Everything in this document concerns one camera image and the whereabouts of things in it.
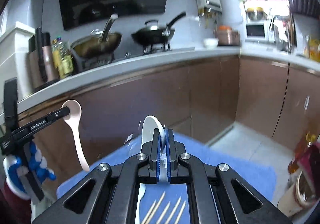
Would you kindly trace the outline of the blue gloved left hand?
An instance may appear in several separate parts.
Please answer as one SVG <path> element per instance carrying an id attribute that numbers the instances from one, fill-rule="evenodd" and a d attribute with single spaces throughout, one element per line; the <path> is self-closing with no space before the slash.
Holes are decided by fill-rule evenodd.
<path id="1" fill-rule="evenodd" d="M 39 186 L 47 179 L 51 181 L 56 180 L 56 176 L 53 170 L 47 167 L 46 158 L 33 141 L 26 144 L 23 148 L 29 156 L 29 161 L 26 165 L 24 165 L 23 160 L 17 155 L 8 155 L 4 158 L 5 184 L 20 199 L 39 203 L 42 197 L 36 196 L 27 179 L 27 175 L 35 174 L 36 184 Z"/>

